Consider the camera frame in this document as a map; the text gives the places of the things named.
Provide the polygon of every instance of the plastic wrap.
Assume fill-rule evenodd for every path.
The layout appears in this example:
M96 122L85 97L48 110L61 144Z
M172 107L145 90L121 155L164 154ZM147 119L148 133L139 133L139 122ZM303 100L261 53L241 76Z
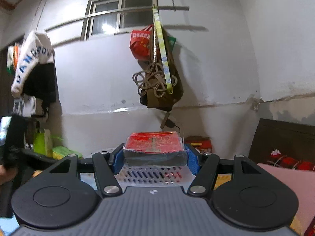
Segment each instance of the plastic wrap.
M183 167L188 157L177 132L132 133L123 152L127 166L140 168Z
M7 129L9 128L11 118L11 116L4 116L0 119L0 146L5 143Z

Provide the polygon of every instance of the window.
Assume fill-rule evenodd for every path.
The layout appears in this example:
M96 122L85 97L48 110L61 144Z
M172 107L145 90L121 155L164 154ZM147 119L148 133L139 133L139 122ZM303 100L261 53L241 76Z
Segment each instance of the window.
M87 14L123 8L157 5L157 0L89 0ZM84 21L82 35L86 40L100 35L129 32L153 23L152 11L100 15Z

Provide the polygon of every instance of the red bag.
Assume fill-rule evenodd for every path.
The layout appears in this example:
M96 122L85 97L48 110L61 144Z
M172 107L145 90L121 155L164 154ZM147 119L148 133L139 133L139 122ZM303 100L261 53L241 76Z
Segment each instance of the red bag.
M150 25L142 30L133 30L131 32L130 49L136 59L142 61L149 60L149 42L152 26Z

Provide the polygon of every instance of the metal bar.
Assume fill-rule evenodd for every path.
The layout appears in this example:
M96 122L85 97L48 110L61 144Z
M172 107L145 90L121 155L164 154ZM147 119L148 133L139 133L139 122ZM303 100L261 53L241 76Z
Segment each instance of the metal bar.
M159 10L163 10L163 11L168 11L168 10L177 10L177 11L189 11L189 7L187 6L158 6ZM139 12L139 11L150 11L152 10L152 6L143 6L143 7L134 7L134 8L124 8L124 9L116 9L116 10L110 10L110 11L101 11L101 12L97 12L97 13L92 13L89 15L85 15L84 17L80 17L80 18L76 18L76 19L72 19L69 21L66 21L64 23L52 26L50 28L45 29L46 32L81 21L81 20L85 20L88 18L93 18L96 16L100 16L100 15L105 15L105 14L113 14L113 13L127 13L127 12Z

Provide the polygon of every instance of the orange object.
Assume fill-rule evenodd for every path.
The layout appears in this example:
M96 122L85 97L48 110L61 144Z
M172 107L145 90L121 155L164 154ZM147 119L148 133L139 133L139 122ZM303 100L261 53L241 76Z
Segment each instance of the orange object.
M142 30L133 30L131 32L130 50L136 59L142 61L149 60L149 43L152 26L150 25Z
M211 153L212 144L208 137L191 136L185 139L185 144L191 144L194 148L197 148L201 154Z
M13 68L16 70L16 66L19 60L19 46L17 44L14 45L14 53L13 53Z

